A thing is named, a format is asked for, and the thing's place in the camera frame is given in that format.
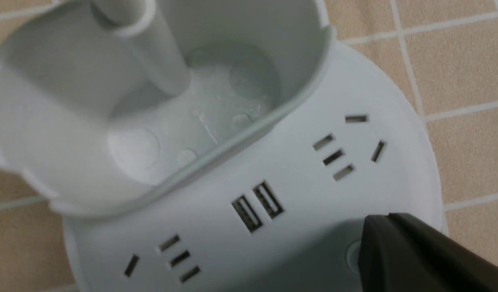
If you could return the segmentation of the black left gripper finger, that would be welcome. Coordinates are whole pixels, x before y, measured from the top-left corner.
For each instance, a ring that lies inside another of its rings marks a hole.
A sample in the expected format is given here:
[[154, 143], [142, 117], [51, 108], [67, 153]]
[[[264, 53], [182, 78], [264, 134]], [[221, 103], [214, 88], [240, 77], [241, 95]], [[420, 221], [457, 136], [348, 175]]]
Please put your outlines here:
[[407, 213], [364, 219], [364, 292], [498, 292], [498, 266]]

